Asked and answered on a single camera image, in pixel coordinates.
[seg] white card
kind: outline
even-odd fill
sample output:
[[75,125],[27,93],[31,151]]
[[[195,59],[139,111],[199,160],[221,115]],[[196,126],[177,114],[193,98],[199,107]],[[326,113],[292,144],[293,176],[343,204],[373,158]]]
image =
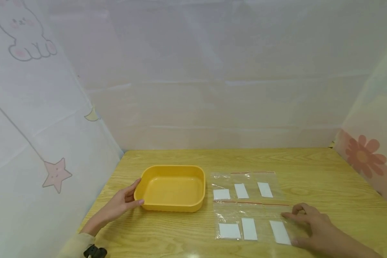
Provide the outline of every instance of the white card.
[[218,189],[214,190],[214,200],[229,200],[231,196],[229,195],[229,189]]
[[242,218],[242,231],[245,240],[258,240],[253,218]]
[[273,198],[272,192],[268,183],[258,182],[258,187],[262,197]]
[[278,244],[288,244],[291,245],[290,238],[288,236],[287,230],[285,229],[284,223],[281,221],[269,221],[273,236],[275,237],[275,242]]
[[240,239],[241,232],[238,224],[219,223],[221,238]]
[[236,196],[238,199],[248,199],[248,193],[246,192],[244,184],[235,184]]

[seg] pink star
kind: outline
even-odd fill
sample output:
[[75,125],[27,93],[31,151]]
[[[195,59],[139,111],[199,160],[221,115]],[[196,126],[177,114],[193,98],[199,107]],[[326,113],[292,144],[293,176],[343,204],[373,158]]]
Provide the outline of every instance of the pink star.
[[43,187],[53,185],[56,188],[56,191],[60,193],[62,181],[72,176],[72,174],[66,170],[64,158],[56,164],[45,161],[44,165],[46,166],[48,175],[46,181],[43,183]]

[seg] wood grain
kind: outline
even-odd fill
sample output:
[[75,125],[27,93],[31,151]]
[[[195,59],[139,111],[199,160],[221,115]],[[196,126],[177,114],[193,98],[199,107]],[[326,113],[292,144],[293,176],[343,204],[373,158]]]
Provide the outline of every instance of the wood grain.
[[[152,165],[197,165],[212,172],[275,171],[285,203],[306,202],[333,223],[387,258],[387,202],[329,148],[232,150],[131,150],[127,152],[82,222],[119,189]],[[212,191],[196,213],[136,209],[96,237],[111,258],[124,257],[318,257],[268,242],[215,240]]]

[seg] yellow plastic tray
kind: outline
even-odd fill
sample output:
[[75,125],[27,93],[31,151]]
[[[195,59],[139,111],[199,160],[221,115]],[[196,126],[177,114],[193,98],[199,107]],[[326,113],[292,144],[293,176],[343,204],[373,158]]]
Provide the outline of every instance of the yellow plastic tray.
[[196,212],[205,197],[205,173],[197,166],[151,166],[134,197],[144,199],[148,211]]

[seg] black wristband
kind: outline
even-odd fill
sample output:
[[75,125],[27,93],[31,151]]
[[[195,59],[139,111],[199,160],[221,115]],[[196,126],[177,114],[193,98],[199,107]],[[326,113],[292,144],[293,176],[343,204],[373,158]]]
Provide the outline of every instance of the black wristband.
[[97,248],[93,244],[83,253],[83,256],[85,256],[85,258],[88,258],[89,256],[91,258],[105,258],[107,253],[108,253],[108,251],[106,249]]

